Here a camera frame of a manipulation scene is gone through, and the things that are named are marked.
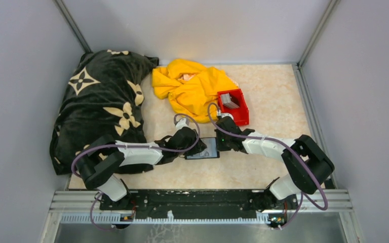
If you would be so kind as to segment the white patterned credit card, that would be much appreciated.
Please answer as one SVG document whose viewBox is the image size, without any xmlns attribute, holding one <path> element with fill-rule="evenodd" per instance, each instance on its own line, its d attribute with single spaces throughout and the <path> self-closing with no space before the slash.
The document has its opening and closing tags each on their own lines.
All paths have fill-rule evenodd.
<svg viewBox="0 0 389 243">
<path fill-rule="evenodd" d="M 216 156 L 217 156 L 216 151 L 204 150 L 200 153 L 188 156 L 187 159 L 215 158 Z"/>
</svg>

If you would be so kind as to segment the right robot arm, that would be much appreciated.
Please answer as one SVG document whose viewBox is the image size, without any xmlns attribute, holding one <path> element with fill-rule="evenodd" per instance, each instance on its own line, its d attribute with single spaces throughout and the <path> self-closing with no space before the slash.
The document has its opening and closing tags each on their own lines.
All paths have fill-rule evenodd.
<svg viewBox="0 0 389 243">
<path fill-rule="evenodd" d="M 214 125 L 220 151 L 263 155 L 284 163 L 288 173 L 266 188 L 265 203 L 272 209 L 279 208 L 290 195 L 314 194 L 335 170 L 333 162 L 308 135 L 296 139 L 270 137 L 253 129 L 241 130 L 229 116 Z"/>
</svg>

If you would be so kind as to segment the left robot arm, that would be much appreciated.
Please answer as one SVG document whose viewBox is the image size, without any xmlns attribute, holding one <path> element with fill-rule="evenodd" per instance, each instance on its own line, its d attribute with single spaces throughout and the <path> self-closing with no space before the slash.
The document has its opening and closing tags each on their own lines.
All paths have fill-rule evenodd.
<svg viewBox="0 0 389 243">
<path fill-rule="evenodd" d="M 156 165 L 171 163 L 177 157 L 203 152 L 207 145 L 196 130 L 182 127 L 174 135 L 149 143 L 128 143 L 106 135 L 77 155 L 72 171 L 78 173 L 85 187 L 106 195 L 118 209 L 132 202 L 129 189 L 116 174 L 137 174 Z"/>
</svg>

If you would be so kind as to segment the red plastic bin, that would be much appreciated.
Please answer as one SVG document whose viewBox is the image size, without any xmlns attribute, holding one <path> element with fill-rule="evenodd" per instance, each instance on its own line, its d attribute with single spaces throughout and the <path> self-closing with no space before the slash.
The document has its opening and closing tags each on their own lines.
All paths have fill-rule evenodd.
<svg viewBox="0 0 389 243">
<path fill-rule="evenodd" d="M 229 113 L 238 126 L 250 123 L 249 109 L 241 89 L 220 91 L 217 96 L 221 113 Z"/>
</svg>

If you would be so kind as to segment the yellow jacket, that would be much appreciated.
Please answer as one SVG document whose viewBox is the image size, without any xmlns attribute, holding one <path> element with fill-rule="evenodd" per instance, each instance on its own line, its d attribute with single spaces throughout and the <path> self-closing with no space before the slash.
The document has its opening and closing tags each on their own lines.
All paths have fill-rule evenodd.
<svg viewBox="0 0 389 243">
<path fill-rule="evenodd" d="M 218 102 L 218 92 L 239 88 L 224 70 L 184 59 L 154 68 L 152 87 L 159 99 L 168 99 L 175 113 L 187 114 L 202 124 L 210 121 L 209 116 L 217 119 L 213 114 L 217 109 L 208 112 L 208 105 Z"/>
</svg>

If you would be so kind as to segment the black floral blanket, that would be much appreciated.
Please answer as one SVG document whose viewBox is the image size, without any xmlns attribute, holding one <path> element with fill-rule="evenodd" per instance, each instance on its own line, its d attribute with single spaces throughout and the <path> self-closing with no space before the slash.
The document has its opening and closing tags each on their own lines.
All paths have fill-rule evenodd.
<svg viewBox="0 0 389 243">
<path fill-rule="evenodd" d="M 57 175 L 70 174 L 75 157 L 102 136 L 146 142 L 141 84 L 159 61 L 130 51 L 82 55 L 53 127 L 49 151 Z"/>
</svg>

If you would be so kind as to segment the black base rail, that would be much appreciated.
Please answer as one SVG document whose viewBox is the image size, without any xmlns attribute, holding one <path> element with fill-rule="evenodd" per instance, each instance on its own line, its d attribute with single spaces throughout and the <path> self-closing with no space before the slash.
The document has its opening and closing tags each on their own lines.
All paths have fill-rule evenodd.
<svg viewBox="0 0 389 243">
<path fill-rule="evenodd" d="M 295 195 L 274 199 L 264 190 L 165 190 L 139 189 L 130 191 L 119 201 L 107 195 L 100 200 L 101 210 L 128 210 L 136 219 L 163 219 L 172 212 L 175 219 L 254 219 L 265 210 L 294 210 Z"/>
</svg>

